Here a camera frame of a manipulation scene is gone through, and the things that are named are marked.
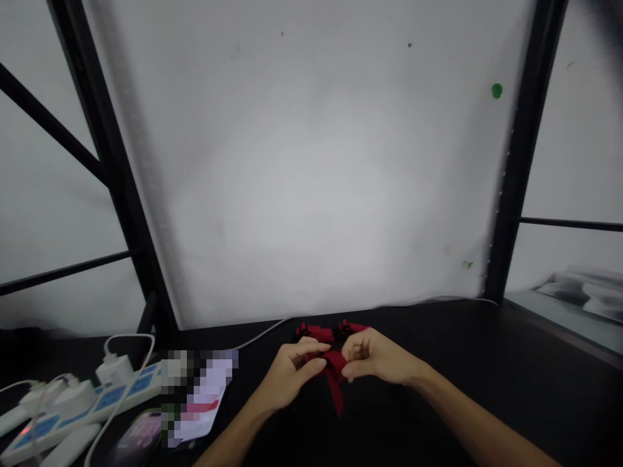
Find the green stain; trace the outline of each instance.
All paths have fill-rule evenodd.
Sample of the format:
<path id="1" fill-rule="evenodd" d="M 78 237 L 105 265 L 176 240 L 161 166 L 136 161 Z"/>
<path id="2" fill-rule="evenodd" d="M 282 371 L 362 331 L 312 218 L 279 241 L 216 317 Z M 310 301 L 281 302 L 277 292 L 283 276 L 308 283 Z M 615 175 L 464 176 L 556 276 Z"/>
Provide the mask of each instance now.
<path id="1" fill-rule="evenodd" d="M 504 91 L 504 88 L 500 83 L 496 83 L 491 86 L 491 95 L 494 99 L 499 99 L 500 96 L 502 96 L 502 91 Z"/>

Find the black metal frame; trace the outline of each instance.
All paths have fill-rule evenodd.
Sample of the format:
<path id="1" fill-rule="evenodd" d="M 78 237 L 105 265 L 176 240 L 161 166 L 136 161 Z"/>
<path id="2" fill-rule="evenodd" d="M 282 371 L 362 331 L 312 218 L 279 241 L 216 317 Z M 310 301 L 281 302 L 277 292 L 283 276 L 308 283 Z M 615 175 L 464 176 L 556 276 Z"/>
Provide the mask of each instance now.
<path id="1" fill-rule="evenodd" d="M 623 232 L 623 224 L 521 216 L 566 9 L 567 0 L 538 0 L 535 7 L 482 293 L 497 303 L 504 298 L 520 223 Z"/>
<path id="2" fill-rule="evenodd" d="M 81 0 L 47 0 L 99 160 L 0 64 L 0 89 L 110 190 L 128 251 L 5 284 L 0 296 L 131 257 L 145 310 L 139 331 L 156 328 L 160 345 L 178 339 L 178 326 Z M 530 166 L 568 0 L 538 0 L 526 51 L 489 266 L 482 296 L 500 303 L 519 224 L 623 232 L 623 224 L 521 217 Z"/>
<path id="3" fill-rule="evenodd" d="M 146 301 L 138 331 L 154 326 L 157 345 L 173 346 L 179 329 L 82 1 L 48 0 L 48 5 L 99 159 L 1 64 L 0 90 L 108 187 L 128 251 L 0 284 L 0 296 L 131 257 Z"/>

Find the finger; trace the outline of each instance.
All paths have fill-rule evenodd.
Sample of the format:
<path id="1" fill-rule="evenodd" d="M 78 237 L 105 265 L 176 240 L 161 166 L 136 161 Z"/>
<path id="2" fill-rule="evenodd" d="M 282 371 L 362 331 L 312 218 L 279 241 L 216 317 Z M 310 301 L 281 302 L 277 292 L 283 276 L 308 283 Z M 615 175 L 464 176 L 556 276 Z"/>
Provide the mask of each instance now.
<path id="1" fill-rule="evenodd" d="M 312 352 L 326 352 L 331 346 L 329 344 L 321 344 L 319 342 L 302 342 L 298 344 L 290 344 L 286 347 L 287 355 L 291 360 Z"/>
<path id="2" fill-rule="evenodd" d="M 346 342 L 342 346 L 342 356 L 347 360 L 361 359 L 361 355 L 369 355 L 367 348 L 370 343 L 374 330 L 368 328 L 362 332 L 348 336 Z"/>
<path id="3" fill-rule="evenodd" d="M 299 371 L 297 371 L 296 379 L 299 384 L 299 388 L 303 386 L 303 384 L 307 383 L 311 378 L 320 373 L 323 368 L 326 366 L 325 359 L 314 359 L 308 361 L 305 365 L 301 367 Z"/>
<path id="4" fill-rule="evenodd" d="M 375 374 L 375 371 L 374 361 L 372 359 L 351 361 L 342 368 L 342 376 L 345 377 L 349 383 L 352 383 L 352 380 L 355 378 L 373 374 Z"/>
<path id="5" fill-rule="evenodd" d="M 303 336 L 300 338 L 299 344 L 302 342 L 318 342 L 318 340 L 310 336 Z"/>
<path id="6" fill-rule="evenodd" d="M 313 337 L 310 336 L 303 336 L 300 338 L 299 344 L 300 343 L 305 343 L 305 342 L 318 342 L 316 339 L 314 339 Z M 301 362 L 303 361 L 307 361 L 307 357 L 306 355 L 300 355 L 298 357 L 294 357 L 292 359 L 292 363 L 294 363 L 294 366 L 299 366 L 301 364 Z"/>

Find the white cable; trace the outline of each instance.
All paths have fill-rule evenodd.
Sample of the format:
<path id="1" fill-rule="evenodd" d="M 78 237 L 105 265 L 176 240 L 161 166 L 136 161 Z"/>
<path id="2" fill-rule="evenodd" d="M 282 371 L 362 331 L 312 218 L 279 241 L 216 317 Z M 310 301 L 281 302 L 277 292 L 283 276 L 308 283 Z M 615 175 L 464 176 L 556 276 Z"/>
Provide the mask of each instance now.
<path id="1" fill-rule="evenodd" d="M 107 338 L 106 342 L 104 342 L 104 352 L 106 353 L 106 355 L 110 355 L 110 350 L 108 349 L 108 343 L 112 341 L 113 339 L 116 339 L 118 337 L 136 337 L 136 336 L 153 338 L 151 334 L 115 334 L 114 336 L 110 336 L 109 338 Z"/>
<path id="2" fill-rule="evenodd" d="M 115 409 L 112 411 L 112 413 L 108 417 L 108 420 L 106 421 L 106 423 L 104 424 L 100 432 L 98 433 L 95 440 L 93 440 L 93 444 L 91 444 L 91 447 L 89 448 L 89 452 L 86 454 L 86 458 L 84 460 L 84 467 L 91 466 L 91 457 L 93 456 L 93 452 L 95 451 L 95 447 L 97 446 L 97 443 L 99 442 L 100 438 L 106 431 L 106 428 L 108 428 L 108 425 L 110 425 L 110 422 L 112 422 L 112 419 L 114 418 L 114 416 L 117 414 L 117 411 L 121 407 L 121 404 L 123 404 L 123 402 L 125 401 L 125 398 L 128 396 L 128 393 L 130 392 L 130 388 L 134 385 L 134 383 L 136 382 L 136 379 L 143 372 L 143 370 L 145 370 L 145 366 L 147 366 L 147 362 L 149 361 L 149 358 L 151 357 L 151 353 L 154 351 L 154 345 L 156 344 L 156 339 L 154 339 L 154 337 L 151 334 L 117 334 L 114 336 L 110 336 L 108 340 L 104 343 L 104 352 L 106 352 L 106 355 L 110 355 L 110 352 L 108 351 L 108 343 L 116 337 L 148 337 L 151 339 L 151 345 L 149 346 L 149 352 L 147 352 L 147 356 L 143 360 L 143 365 L 134 374 L 134 379 L 132 380 L 132 382 L 128 383 L 125 386 L 125 390 L 123 391 L 123 395 L 121 396 L 121 399 L 119 399 L 119 403 L 117 404 Z"/>
<path id="3" fill-rule="evenodd" d="M 263 331 L 262 333 L 258 334 L 257 336 L 255 336 L 253 339 L 251 339 L 250 341 L 245 342 L 244 344 L 239 345 L 238 347 L 234 347 L 233 349 L 228 349 L 228 350 L 240 350 L 242 349 L 242 347 L 246 347 L 249 344 L 257 341 L 260 337 L 262 337 L 264 334 L 266 334 L 267 332 L 272 331 L 273 329 L 275 329 L 277 326 L 279 326 L 280 324 L 285 323 L 286 321 L 288 321 L 289 319 L 292 318 L 305 318 L 305 316 L 296 316 L 296 317 L 287 317 L 282 319 L 280 322 L 273 324 L 270 328 L 268 328 L 267 330 Z"/>
<path id="4" fill-rule="evenodd" d="M 32 389 L 34 386 L 39 384 L 39 381 L 37 381 L 36 379 L 24 379 L 23 381 L 18 381 L 17 383 L 13 383 L 9 386 L 3 387 L 2 389 L 0 389 L 0 392 L 6 391 L 7 389 L 10 389 L 15 386 L 19 386 L 20 384 L 29 384 Z"/>
<path id="5" fill-rule="evenodd" d="M 463 297 L 463 296 L 454 296 L 454 295 L 439 295 L 439 296 L 434 296 L 434 297 L 430 297 L 430 298 L 426 298 L 424 300 L 420 300 L 419 302 L 415 302 L 413 304 L 410 304 L 409 306 L 413 306 L 413 305 L 421 305 L 424 303 L 428 303 L 428 302 L 449 302 L 451 300 L 475 300 L 477 302 L 489 302 L 494 304 L 495 306 L 499 306 L 496 302 L 494 302 L 493 300 L 489 300 L 488 298 L 479 298 L 479 297 Z M 282 319 L 281 321 L 277 322 L 276 324 L 273 324 L 270 328 L 268 328 L 267 330 L 261 332 L 260 334 L 258 334 L 257 336 L 255 336 L 253 339 L 251 339 L 250 341 L 245 342 L 244 344 L 240 344 L 238 347 L 234 347 L 231 349 L 227 349 L 227 350 L 240 350 L 246 346 L 248 346 L 249 344 L 254 343 L 255 341 L 257 341 L 260 337 L 262 337 L 263 335 L 265 335 L 266 333 L 272 331 L 273 329 L 275 329 L 277 326 L 285 323 L 288 320 L 291 320 L 293 318 L 310 318 L 313 315 L 297 315 L 297 316 L 291 316 L 291 317 L 287 317 Z"/>
<path id="6" fill-rule="evenodd" d="M 54 383 L 55 381 L 66 377 L 67 375 L 69 376 L 73 376 L 71 373 L 63 373 L 60 374 L 56 377 L 54 377 L 52 379 L 52 381 L 50 381 L 46 386 L 45 389 L 43 390 L 43 392 L 41 393 L 41 396 L 39 396 L 39 400 L 37 401 L 37 408 L 34 411 L 34 418 L 32 419 L 32 427 L 31 427 L 31 432 L 32 432 L 32 455 L 34 456 L 34 458 L 37 461 L 37 465 L 41 464 L 41 462 L 43 461 L 43 459 L 41 458 L 41 453 L 39 452 L 39 450 L 37 449 L 37 424 L 39 423 L 39 412 L 41 411 L 41 406 L 43 405 L 43 400 L 45 399 L 45 395 L 47 394 L 47 390 L 50 389 L 50 386 L 52 386 L 52 383 Z"/>

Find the forearm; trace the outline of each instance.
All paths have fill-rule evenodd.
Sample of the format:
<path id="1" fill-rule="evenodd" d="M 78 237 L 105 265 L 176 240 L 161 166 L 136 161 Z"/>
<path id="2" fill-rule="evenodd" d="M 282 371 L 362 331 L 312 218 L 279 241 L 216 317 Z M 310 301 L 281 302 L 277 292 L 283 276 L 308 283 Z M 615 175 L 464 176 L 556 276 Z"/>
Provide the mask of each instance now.
<path id="1" fill-rule="evenodd" d="M 558 465 L 429 365 L 409 380 L 409 386 L 435 409 L 479 466 Z"/>
<path id="2" fill-rule="evenodd" d="M 230 467 L 242 464 L 255 436 L 272 413 L 261 407 L 254 393 L 229 426 L 195 463 L 195 467 Z"/>

